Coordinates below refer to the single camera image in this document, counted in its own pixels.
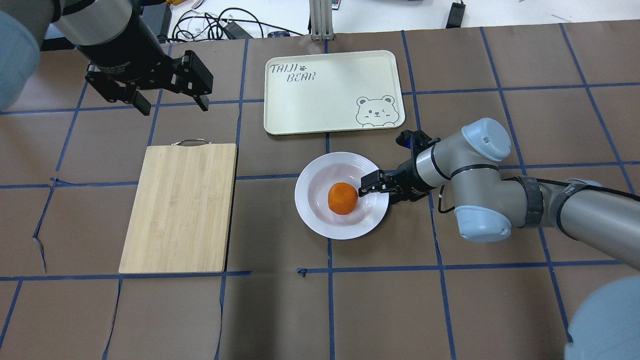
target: beige tray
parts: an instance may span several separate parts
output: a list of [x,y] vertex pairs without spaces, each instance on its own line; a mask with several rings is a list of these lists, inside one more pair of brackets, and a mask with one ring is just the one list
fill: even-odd
[[120,273],[224,271],[236,149],[147,147]]
[[388,129],[404,122],[396,57],[389,51],[273,58],[265,72],[269,134]]

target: orange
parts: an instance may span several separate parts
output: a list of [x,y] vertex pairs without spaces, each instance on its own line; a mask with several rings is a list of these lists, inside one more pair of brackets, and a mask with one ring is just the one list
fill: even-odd
[[335,183],[329,189],[329,208],[338,215],[347,215],[358,204],[356,188],[347,183]]

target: black cable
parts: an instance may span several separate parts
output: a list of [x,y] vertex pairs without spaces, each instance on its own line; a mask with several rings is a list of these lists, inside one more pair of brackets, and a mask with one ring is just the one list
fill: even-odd
[[442,194],[444,193],[444,185],[440,187],[440,193],[438,194],[438,212],[441,214],[450,213],[455,209],[455,206],[451,206],[449,209],[442,210]]
[[164,38],[164,39],[158,39],[158,40],[167,40],[167,41],[175,41],[175,42],[198,42],[198,41],[211,41],[212,39],[201,38],[198,40],[184,40],[183,38]]
[[237,10],[237,11],[240,11],[240,12],[245,12],[245,13],[249,14],[249,16],[253,17],[255,19],[256,23],[258,24],[258,26],[260,26],[260,37],[264,38],[264,30],[262,29],[262,23],[260,22],[260,20],[258,20],[258,18],[254,14],[248,12],[245,9],[242,9],[242,8],[226,8],[226,9],[222,10],[222,12],[220,12],[220,15],[218,15],[218,21],[220,21],[220,19],[222,19],[222,15],[225,12],[229,12],[231,10]]
[[[186,33],[186,34],[189,34],[190,39],[195,39],[196,37],[200,36],[202,33],[205,33],[206,31],[208,31],[208,29],[211,26],[211,24],[210,24],[210,26],[207,26],[205,29],[203,29],[198,34],[193,34],[188,30],[180,29],[180,24],[182,22],[190,20],[190,19],[209,19],[209,20],[216,21],[216,23],[211,26],[211,27],[215,28],[216,36],[213,37],[213,38],[208,38],[208,39],[204,39],[204,40],[221,40],[221,38],[222,38],[222,25],[220,25],[219,21],[228,22],[229,20],[233,20],[233,21],[238,21],[238,22],[256,23],[256,21],[254,21],[254,20],[229,19],[229,18],[222,19],[222,18],[219,18],[219,17],[216,19],[215,17],[211,16],[211,14],[208,14],[208,13],[204,13],[205,15],[193,15],[193,16],[189,16],[189,17],[184,17],[185,14],[182,14],[182,16],[180,16],[180,18],[176,22],[175,26],[173,27],[172,38],[177,38],[177,35],[179,35],[180,33]],[[260,24],[268,26],[270,28],[275,28],[275,29],[279,29],[279,30],[283,30],[283,31],[288,31],[288,32],[290,32],[292,34],[295,34],[295,35],[303,36],[303,34],[301,34],[301,33],[298,33],[296,31],[289,30],[289,29],[286,29],[286,28],[282,28],[280,26],[267,24],[265,22],[260,22]]]
[[[515,177],[510,177],[509,179],[505,179],[505,181],[517,181],[517,179]],[[543,183],[543,184],[551,184],[551,185],[563,186],[563,187],[571,185],[570,183],[567,183],[565,181],[556,181],[556,180],[548,180],[548,179],[538,179],[538,178],[536,178],[536,181],[539,182],[539,183]],[[610,194],[613,194],[613,195],[626,197],[626,198],[631,199],[631,200],[640,201],[640,196],[638,196],[638,195],[634,195],[632,193],[621,192],[620,190],[616,190],[616,189],[612,189],[612,188],[605,188],[603,186],[595,186],[595,185],[587,184],[587,186],[584,189],[585,190],[595,190],[595,191],[604,192],[604,193],[610,193]]]

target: white desk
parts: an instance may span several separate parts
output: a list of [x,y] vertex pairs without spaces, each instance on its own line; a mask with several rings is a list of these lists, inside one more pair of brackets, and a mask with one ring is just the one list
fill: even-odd
[[[187,0],[172,7],[170,31],[194,2]],[[333,31],[441,29],[447,22],[451,3],[452,0],[342,0],[340,10],[333,11]],[[465,4],[464,27],[640,19],[638,0],[467,0]],[[205,0],[198,11],[219,14],[228,7],[244,8],[261,22],[303,34],[308,32],[307,0]],[[237,19],[251,19],[237,11],[230,14]],[[193,30],[198,25],[202,27],[202,20],[194,19],[189,28]],[[260,37],[257,25],[241,25],[253,37]],[[265,28],[264,31],[266,36],[274,29]]]

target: blue tape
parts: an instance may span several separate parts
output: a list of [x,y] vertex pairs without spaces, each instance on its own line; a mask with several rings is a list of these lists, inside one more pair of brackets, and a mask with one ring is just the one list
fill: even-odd
[[244,103],[244,81],[246,79],[246,59],[249,53],[249,39],[244,40],[244,54],[242,59],[242,76],[240,78],[240,99],[238,100],[238,121],[236,125],[236,146],[240,146],[240,130],[242,129],[242,107]]
[[640,83],[605,83],[605,84],[588,84],[590,88],[610,88],[615,86],[640,86]]
[[526,165],[527,168],[567,168],[567,167],[608,167],[617,166],[618,163],[574,163],[574,164],[540,164]]
[[631,179],[629,178],[629,175],[627,174],[627,170],[625,169],[625,166],[622,164],[622,159],[620,158],[620,154],[618,153],[618,150],[616,149],[616,145],[613,142],[613,138],[611,137],[611,134],[609,133],[609,130],[607,129],[607,124],[604,122],[604,118],[602,117],[602,114],[600,113],[600,109],[598,109],[598,105],[596,104],[596,101],[593,98],[593,94],[591,93],[591,90],[589,89],[589,85],[587,84],[587,79],[584,77],[584,73],[582,72],[582,68],[580,68],[580,63],[578,62],[578,57],[575,55],[575,52],[573,51],[573,47],[571,46],[571,42],[569,41],[569,37],[567,36],[566,31],[564,30],[564,26],[562,24],[558,24],[558,26],[560,26],[560,30],[562,31],[562,35],[564,37],[564,41],[566,42],[566,45],[569,48],[569,52],[571,53],[571,57],[573,58],[573,62],[575,63],[576,68],[578,69],[578,73],[580,74],[580,78],[582,79],[582,83],[586,87],[587,96],[589,97],[589,101],[591,101],[591,105],[593,107],[593,110],[596,112],[596,116],[598,117],[598,121],[600,122],[600,125],[602,126],[602,131],[604,131],[604,135],[607,137],[607,141],[609,142],[609,145],[611,146],[611,150],[613,151],[613,154],[616,157],[616,161],[618,162],[618,166],[620,166],[620,170],[622,170],[622,175],[624,176],[625,181],[627,182],[627,186],[629,187],[629,191],[632,194],[635,194],[636,192],[634,190],[634,186],[631,183]]
[[409,70],[409,80],[411,83],[411,91],[413,97],[413,112],[415,113],[415,126],[418,130],[422,129],[422,122],[420,121],[420,110],[418,109],[418,97],[416,96],[415,91],[415,80],[413,78],[413,67],[411,65],[411,56],[409,55],[409,46],[406,42],[406,35],[404,30],[400,31],[400,35],[402,35],[402,43],[404,46],[404,56],[406,57],[406,66]]
[[50,109],[50,110],[20,110],[20,111],[0,111],[0,115],[30,115],[48,113],[70,113],[76,109]]
[[564,310],[564,303],[562,301],[562,295],[560,294],[560,287],[558,286],[558,281],[556,279],[556,271],[554,270],[553,262],[551,262],[551,255],[549,254],[549,249],[547,247],[547,239],[545,238],[545,233],[542,231],[542,228],[538,228],[538,233],[540,234],[540,242],[542,242],[542,249],[545,252],[545,259],[547,259],[547,265],[549,268],[549,275],[551,276],[551,283],[554,287],[554,293],[556,294],[556,301],[558,303],[558,308],[560,310],[560,317],[562,318],[562,323],[564,325],[564,333],[566,334],[567,340],[571,343],[573,339],[571,338],[571,334],[569,334],[569,321],[566,318],[566,311]]
[[555,261],[553,266],[593,266],[593,265],[621,265],[618,260],[582,260],[582,261]]
[[393,272],[393,271],[436,271],[440,265],[400,265],[400,266],[356,266],[348,268],[333,268],[333,272]]
[[6,314],[6,318],[4,319],[4,326],[2,328],[2,333],[0,333],[0,348],[2,348],[2,343],[4,342],[4,336],[6,335],[6,330],[9,328],[11,315],[13,315],[13,310],[15,309],[16,301],[18,301],[18,294],[20,293],[21,287],[22,287],[22,281],[18,281],[18,285],[16,285],[15,287],[15,292],[13,292],[13,298],[11,300],[11,306],[9,307],[9,312]]
[[225,310],[225,290],[227,288],[227,277],[223,276],[220,282],[220,333],[218,334],[218,346],[216,347],[216,356],[214,360],[220,358],[220,340],[222,340],[222,316]]
[[32,236],[33,242],[36,244],[36,246],[40,251],[40,261],[42,263],[42,271],[45,274],[47,273],[47,259],[45,257],[44,244],[42,243],[42,241],[40,241],[39,235],[40,235],[40,228],[42,227],[42,222],[44,221],[44,216],[47,214],[47,210],[49,209],[49,204],[51,203],[51,198],[53,198],[53,192],[55,191],[55,189],[56,189],[56,182],[54,181],[53,185],[51,185],[49,188],[49,196],[47,196],[47,202],[45,202],[44,204],[44,209],[42,209],[42,214],[38,219],[38,224],[36,225],[36,228],[33,231],[33,236]]
[[521,91],[521,90],[554,90],[554,89],[580,89],[584,85],[551,85],[551,86],[517,86],[511,88],[502,88],[502,91]]
[[544,268],[547,263],[496,263],[496,264],[458,264],[444,265],[445,270],[483,270],[483,269],[514,269],[514,268]]
[[435,94],[464,94],[467,92],[496,92],[497,88],[476,88],[476,89],[458,89],[458,90],[426,90],[416,91],[416,95],[435,95]]
[[97,275],[45,275],[0,277],[0,281],[61,281],[61,280],[106,280],[106,279],[181,279],[183,277],[249,276],[251,271],[188,272],[161,274],[97,274]]
[[156,100],[156,108],[154,110],[154,118],[151,120],[151,130],[149,130],[149,139],[147,140],[147,146],[151,146],[154,141],[154,132],[156,131],[156,123],[158,120],[158,113],[160,112],[160,102],[162,99],[162,89],[158,91],[158,98]]
[[429,192],[429,216],[431,217],[431,229],[433,231],[433,244],[436,250],[436,258],[438,261],[438,270],[440,271],[440,291],[442,292],[442,305],[444,308],[444,319],[447,325],[447,338],[449,340],[449,353],[451,359],[456,360],[456,343],[453,338],[453,325],[451,324],[451,312],[449,310],[449,295],[447,294],[447,283],[444,276],[444,266],[442,264],[442,254],[440,253],[440,246],[438,245],[438,233],[436,231],[436,223],[433,218],[433,196]]
[[521,170],[522,167],[520,165],[500,165],[498,169],[499,170]]
[[520,163],[522,174],[526,176],[527,168],[524,166],[524,160],[522,159],[522,152],[520,151],[520,144],[518,143],[518,137],[516,136],[516,131],[515,131],[515,128],[513,127],[513,123],[511,122],[511,114],[509,114],[509,108],[507,107],[507,100],[504,98],[504,92],[502,91],[500,78],[498,77],[498,72],[495,69],[495,63],[493,62],[491,49],[489,49],[489,43],[486,40],[486,35],[484,34],[484,28],[482,27],[480,27],[480,35],[482,36],[482,41],[484,43],[484,49],[486,50],[486,55],[489,58],[489,64],[491,64],[491,71],[493,72],[493,77],[495,78],[495,84],[498,86],[498,93],[500,93],[500,101],[502,102],[504,115],[507,118],[507,124],[509,125],[509,132],[511,133],[511,139],[513,140],[513,145],[516,148],[516,154],[518,155],[518,162]]
[[56,165],[56,172],[60,171],[60,167],[62,166],[62,160],[65,158],[65,153],[67,152],[67,147],[69,145],[69,140],[71,140],[71,133],[74,130],[74,126],[76,124],[76,120],[78,118],[78,113],[80,109],[80,105],[82,104],[82,100],[84,99],[84,93],[86,92],[86,87],[89,85],[86,81],[82,87],[82,92],[80,93],[80,99],[78,99],[78,104],[74,110],[74,117],[71,118],[71,124],[69,125],[69,130],[67,131],[67,137],[65,138],[65,143],[62,145],[62,151],[60,152],[60,157],[58,158],[58,164]]
[[288,179],[298,176],[300,176],[300,174],[245,175],[236,176],[236,180]]
[[103,187],[103,186],[130,186],[137,185],[137,181],[118,181],[115,183],[70,183],[68,181],[60,180],[58,178],[52,177],[51,180],[54,182],[54,186],[58,188],[82,188],[87,186],[95,186],[95,187]]
[[102,111],[102,110],[125,110],[125,109],[135,109],[133,105],[117,105],[117,106],[96,106],[94,108],[80,108],[78,111]]
[[113,310],[113,317],[111,319],[111,331],[109,331],[109,338],[107,339],[107,345],[102,352],[102,360],[107,360],[109,354],[109,346],[111,344],[111,337],[113,336],[113,329],[116,325],[116,315],[118,314],[118,304],[120,303],[120,292],[122,292],[122,278],[118,279],[118,295],[116,296],[116,306]]
[[329,358],[335,360],[335,321],[333,317],[333,246],[331,238],[326,239],[329,299]]
[[0,189],[33,189],[48,187],[50,187],[49,184],[0,185]]

